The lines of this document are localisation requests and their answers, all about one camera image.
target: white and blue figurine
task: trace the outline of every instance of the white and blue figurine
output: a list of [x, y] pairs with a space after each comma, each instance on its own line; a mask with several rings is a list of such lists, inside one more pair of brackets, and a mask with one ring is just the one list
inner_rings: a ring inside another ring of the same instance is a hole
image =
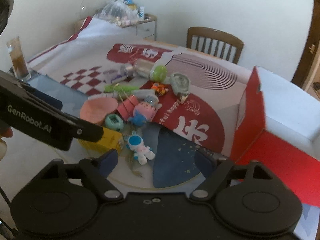
[[132, 135], [128, 138], [127, 147], [134, 151], [134, 159], [138, 160], [141, 165], [147, 163], [147, 158], [149, 160], [153, 160], [155, 158], [155, 154], [151, 151], [150, 147], [145, 147], [143, 144], [143, 139], [141, 136], [137, 135], [135, 131], [132, 132]]

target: concentric line pattern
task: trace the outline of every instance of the concentric line pattern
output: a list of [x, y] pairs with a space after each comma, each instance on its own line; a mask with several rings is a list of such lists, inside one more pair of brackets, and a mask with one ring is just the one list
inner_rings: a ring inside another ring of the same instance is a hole
[[185, 53], [173, 55], [166, 67], [169, 75], [174, 72], [185, 74], [192, 85], [210, 90], [228, 89], [237, 80], [237, 75], [223, 66]]

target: glass cup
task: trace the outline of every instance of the glass cup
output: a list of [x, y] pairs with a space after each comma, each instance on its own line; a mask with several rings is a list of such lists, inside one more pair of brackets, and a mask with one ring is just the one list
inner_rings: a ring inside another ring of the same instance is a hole
[[27, 68], [27, 63], [22, 53], [19, 37], [8, 41], [7, 47], [12, 60], [14, 75], [21, 81], [25, 82], [29, 80], [31, 77], [31, 73]]

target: white wall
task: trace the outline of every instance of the white wall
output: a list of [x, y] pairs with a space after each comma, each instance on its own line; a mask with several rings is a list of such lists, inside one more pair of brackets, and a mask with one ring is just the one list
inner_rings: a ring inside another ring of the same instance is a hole
[[187, 29], [206, 26], [244, 42], [239, 65], [291, 80], [308, 36], [313, 0], [135, 0], [158, 16], [159, 41], [185, 46]]
[[14, 0], [9, 22], [0, 36], [0, 69], [11, 60], [6, 42], [19, 35], [26, 59], [55, 45], [74, 32], [74, 23], [94, 12], [108, 0]]

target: door handle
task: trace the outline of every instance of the door handle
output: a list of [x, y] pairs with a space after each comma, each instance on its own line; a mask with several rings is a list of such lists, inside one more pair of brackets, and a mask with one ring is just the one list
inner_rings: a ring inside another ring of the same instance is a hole
[[310, 53], [313, 54], [316, 50], [316, 46], [314, 44], [311, 45], [311, 48], [309, 47], [310, 49]]

